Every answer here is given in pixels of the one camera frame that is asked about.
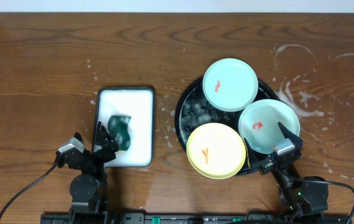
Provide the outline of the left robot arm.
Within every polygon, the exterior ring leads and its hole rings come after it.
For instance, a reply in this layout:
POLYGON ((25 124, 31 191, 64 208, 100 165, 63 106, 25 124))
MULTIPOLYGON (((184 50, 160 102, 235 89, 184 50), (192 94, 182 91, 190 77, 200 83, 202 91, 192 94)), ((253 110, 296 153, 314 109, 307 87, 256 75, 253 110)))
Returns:
POLYGON ((80 133, 75 133, 56 152, 55 165, 67 165, 82 173, 70 184, 72 206, 69 223, 117 223, 118 215, 108 209, 107 173, 105 164, 116 159, 118 145, 102 122, 97 123, 94 146, 86 149, 80 133))

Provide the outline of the green yellow sponge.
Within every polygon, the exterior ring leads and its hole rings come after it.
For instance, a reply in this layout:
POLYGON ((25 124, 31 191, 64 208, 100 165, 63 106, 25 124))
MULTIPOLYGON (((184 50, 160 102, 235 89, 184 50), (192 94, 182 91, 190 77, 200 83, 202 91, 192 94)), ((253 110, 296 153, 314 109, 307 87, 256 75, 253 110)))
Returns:
POLYGON ((131 144, 131 137, 128 133, 130 116, 112 115, 108 120, 108 131, 110 136, 118 145, 119 151, 127 151, 131 144))

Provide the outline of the light green plate top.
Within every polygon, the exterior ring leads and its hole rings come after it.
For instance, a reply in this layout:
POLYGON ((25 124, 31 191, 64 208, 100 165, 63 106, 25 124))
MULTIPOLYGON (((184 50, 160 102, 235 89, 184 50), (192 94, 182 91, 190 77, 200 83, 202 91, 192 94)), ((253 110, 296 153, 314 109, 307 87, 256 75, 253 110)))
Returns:
POLYGON ((215 108, 235 112, 251 104, 258 92, 258 78, 246 62, 224 58, 211 64, 202 81, 203 93, 215 108))

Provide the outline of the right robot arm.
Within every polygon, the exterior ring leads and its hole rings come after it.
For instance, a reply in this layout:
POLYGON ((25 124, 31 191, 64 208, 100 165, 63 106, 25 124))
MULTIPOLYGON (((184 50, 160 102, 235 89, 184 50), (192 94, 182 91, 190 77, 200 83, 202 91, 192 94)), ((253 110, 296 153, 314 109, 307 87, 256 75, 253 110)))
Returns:
POLYGON ((262 175, 272 173, 282 203, 290 208, 284 215, 285 221, 310 223, 322 217, 322 212, 328 209, 328 187, 321 183, 321 177, 300 177, 293 162, 302 157, 303 140, 282 123, 277 125, 283 139, 261 160, 254 155, 248 140, 244 140, 249 167, 259 170, 262 175))

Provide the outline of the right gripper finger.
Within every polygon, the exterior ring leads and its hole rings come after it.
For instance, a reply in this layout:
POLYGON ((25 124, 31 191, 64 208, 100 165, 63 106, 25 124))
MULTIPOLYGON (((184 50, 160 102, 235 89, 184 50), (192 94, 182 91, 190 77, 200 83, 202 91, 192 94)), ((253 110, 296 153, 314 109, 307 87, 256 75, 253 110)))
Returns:
POLYGON ((303 140, 298 135, 288 130, 281 122, 278 122, 277 124, 279 126, 279 129, 281 130, 282 135, 286 139, 290 139, 294 145, 302 145, 303 140))
POLYGON ((258 159, 254 153, 254 151, 252 150, 251 146, 249 145, 248 141, 246 138, 243 139, 245 142, 245 146, 246 146, 246 155, 247 155, 247 162, 248 162, 248 167, 250 169, 258 169, 258 159))

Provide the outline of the light green plate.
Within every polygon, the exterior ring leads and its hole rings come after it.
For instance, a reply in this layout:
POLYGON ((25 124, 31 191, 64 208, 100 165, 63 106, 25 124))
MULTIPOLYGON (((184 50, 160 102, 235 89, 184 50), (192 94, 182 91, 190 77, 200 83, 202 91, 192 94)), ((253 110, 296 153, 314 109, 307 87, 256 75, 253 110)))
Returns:
POLYGON ((211 64, 202 81, 203 93, 215 108, 235 112, 251 104, 258 92, 258 78, 246 62, 224 58, 211 64))
POLYGON ((270 154, 273 152, 273 145, 284 139, 278 123, 299 135, 299 119, 287 104, 278 100, 259 100, 243 110, 238 121, 238 130, 251 149, 270 154))

